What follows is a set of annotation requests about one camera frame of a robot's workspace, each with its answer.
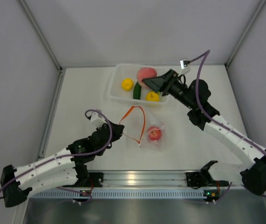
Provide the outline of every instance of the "green zucchini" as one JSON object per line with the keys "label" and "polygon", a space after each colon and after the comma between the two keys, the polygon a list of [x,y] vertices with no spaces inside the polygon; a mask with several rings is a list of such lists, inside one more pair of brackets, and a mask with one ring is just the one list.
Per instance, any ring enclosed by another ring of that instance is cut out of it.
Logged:
{"label": "green zucchini", "polygon": [[133,90],[133,99],[140,99],[141,98],[141,85],[136,82],[136,85]]}

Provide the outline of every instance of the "plastic bag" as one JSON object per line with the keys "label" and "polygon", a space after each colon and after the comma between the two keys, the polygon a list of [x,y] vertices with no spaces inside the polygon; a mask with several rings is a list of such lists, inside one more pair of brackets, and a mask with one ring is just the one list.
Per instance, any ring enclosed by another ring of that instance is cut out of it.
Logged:
{"label": "plastic bag", "polygon": [[120,120],[123,134],[140,147],[161,149],[166,140],[165,125],[145,107],[135,105]]}

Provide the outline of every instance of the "red tomato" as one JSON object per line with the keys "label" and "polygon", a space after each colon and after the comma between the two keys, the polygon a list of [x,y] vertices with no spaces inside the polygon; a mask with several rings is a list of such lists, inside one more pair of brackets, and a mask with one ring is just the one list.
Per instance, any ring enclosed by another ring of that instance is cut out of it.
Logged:
{"label": "red tomato", "polygon": [[151,126],[147,129],[147,133],[150,141],[158,141],[162,137],[162,131],[157,126]]}
{"label": "red tomato", "polygon": [[142,87],[148,88],[148,86],[142,82],[142,79],[153,77],[157,77],[157,71],[153,68],[144,67],[137,72],[137,80]]}

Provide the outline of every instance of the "wall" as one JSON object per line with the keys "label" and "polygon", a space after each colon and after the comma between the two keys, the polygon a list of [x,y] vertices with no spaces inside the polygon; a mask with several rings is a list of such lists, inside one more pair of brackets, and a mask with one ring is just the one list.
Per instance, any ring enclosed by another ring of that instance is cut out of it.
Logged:
{"label": "wall", "polygon": [[266,147],[266,7],[229,72],[249,134]]}
{"label": "wall", "polygon": [[26,0],[62,66],[223,64],[258,0]]}
{"label": "wall", "polygon": [[[0,0],[0,176],[36,159],[57,70],[14,0]],[[15,208],[0,200],[0,224]]]}

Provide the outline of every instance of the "robotic arm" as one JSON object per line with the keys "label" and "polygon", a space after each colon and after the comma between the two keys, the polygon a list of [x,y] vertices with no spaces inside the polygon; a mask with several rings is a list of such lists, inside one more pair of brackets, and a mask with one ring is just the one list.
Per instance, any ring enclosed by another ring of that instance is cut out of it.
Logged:
{"label": "robotic arm", "polygon": [[[187,71],[189,63],[186,60],[181,61],[182,69]],[[185,76],[182,83],[181,76],[174,70],[169,70],[162,76],[145,78],[142,81],[153,91],[161,92],[164,96],[170,94],[187,106],[190,109],[187,115],[192,124],[218,139],[243,162],[242,165],[235,165],[210,161],[199,173],[191,173],[187,177],[189,187],[211,186],[215,181],[224,180],[243,184],[250,192],[259,196],[266,191],[266,149],[234,129],[207,102],[211,92],[204,80],[198,78],[188,87]]]}
{"label": "robotic arm", "polygon": [[77,140],[58,153],[32,164],[3,168],[0,184],[6,207],[24,202],[28,197],[60,186],[83,186],[89,179],[86,163],[103,155],[112,142],[120,139],[124,126],[117,125],[95,111],[90,122],[96,126],[91,136]]}

